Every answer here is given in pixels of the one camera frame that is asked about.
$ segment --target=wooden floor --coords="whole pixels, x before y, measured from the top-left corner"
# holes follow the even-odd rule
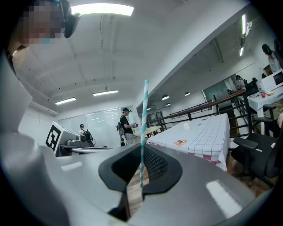
[[[239,173],[243,172],[242,164],[238,163],[231,155],[227,156],[226,160],[227,165],[227,173]],[[239,180],[248,187],[248,182],[251,180],[250,177],[239,178]],[[272,178],[271,181],[276,184],[278,177]],[[144,170],[144,185],[149,183],[147,170]],[[252,186],[249,188],[258,197],[263,192],[270,189],[265,183],[260,181],[259,179],[255,179]],[[140,188],[140,169],[137,170],[134,177],[130,181],[127,186],[127,195],[129,200],[130,206],[130,214],[133,216],[135,212],[139,209],[142,205],[142,189]]]

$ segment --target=microwave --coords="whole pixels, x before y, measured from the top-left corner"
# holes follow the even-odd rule
[[[283,70],[280,69],[277,72],[265,77],[264,79],[256,83],[258,91],[260,93],[268,93],[283,85]]]

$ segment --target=metal railing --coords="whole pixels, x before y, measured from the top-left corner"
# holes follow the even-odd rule
[[[225,110],[220,110],[218,105],[221,104],[221,103],[227,102],[227,101],[234,103],[235,107],[232,106],[231,108],[228,108],[228,109],[225,109]],[[191,115],[193,113],[199,112],[199,111],[207,109],[207,108],[210,108],[212,106],[217,106],[216,112],[192,118]],[[247,98],[245,90],[239,90],[239,91],[234,92],[233,94],[230,94],[229,96],[221,98],[219,100],[216,100],[216,98],[214,98],[213,102],[206,102],[204,104],[200,104],[200,105],[197,105],[195,107],[189,108],[188,110],[177,112],[177,113],[170,114],[169,116],[166,116],[166,117],[163,117],[163,118],[159,118],[159,119],[149,121],[149,122],[147,122],[147,127],[150,127],[150,125],[149,125],[150,123],[158,122],[158,124],[155,124],[154,126],[160,125],[161,131],[164,131],[164,126],[166,124],[179,123],[179,122],[184,122],[184,121],[191,121],[193,119],[198,119],[198,118],[203,118],[203,117],[213,116],[213,115],[219,115],[219,114],[223,114],[223,113],[228,113],[229,111],[234,110],[234,109],[239,110],[240,116],[232,117],[232,118],[229,118],[229,119],[232,120],[232,119],[244,118],[246,124],[240,125],[240,126],[238,125],[236,127],[230,128],[230,129],[238,129],[238,128],[242,128],[242,127],[248,127],[249,132],[246,133],[246,134],[240,134],[239,136],[250,135],[252,133],[252,117],[251,117],[249,102],[248,102],[248,98]],[[188,119],[174,121],[174,122],[164,122],[164,123],[161,122],[161,120],[165,120],[165,119],[169,119],[169,118],[173,119],[173,118],[177,118],[177,117],[184,116],[184,115],[187,115]]]

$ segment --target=black chair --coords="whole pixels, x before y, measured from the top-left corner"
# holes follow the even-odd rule
[[[257,177],[273,188],[274,184],[268,178],[278,176],[282,170],[283,129],[279,138],[253,133],[246,139],[236,137],[234,143],[239,146],[231,155],[244,165],[244,172],[235,173],[233,176],[251,176],[249,186]]]
[[[269,110],[270,112],[270,118],[268,117],[259,117],[257,119],[254,119],[253,121],[255,121],[256,123],[252,126],[253,128],[259,124],[260,122],[264,123],[264,133],[265,135],[269,136],[270,133],[269,131],[273,132],[273,137],[278,138],[279,133],[280,133],[280,128],[277,125],[277,121],[274,119],[274,115],[273,115],[273,110],[276,108],[276,106],[273,106],[271,104],[265,104],[263,106],[264,111]]]

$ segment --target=striped straw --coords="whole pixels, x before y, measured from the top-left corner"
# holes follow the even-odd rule
[[[140,165],[140,186],[143,187],[143,149],[145,147],[145,129],[146,129],[146,114],[147,114],[147,96],[149,93],[149,81],[145,80],[145,89],[143,95],[142,121],[141,121],[141,165]]]

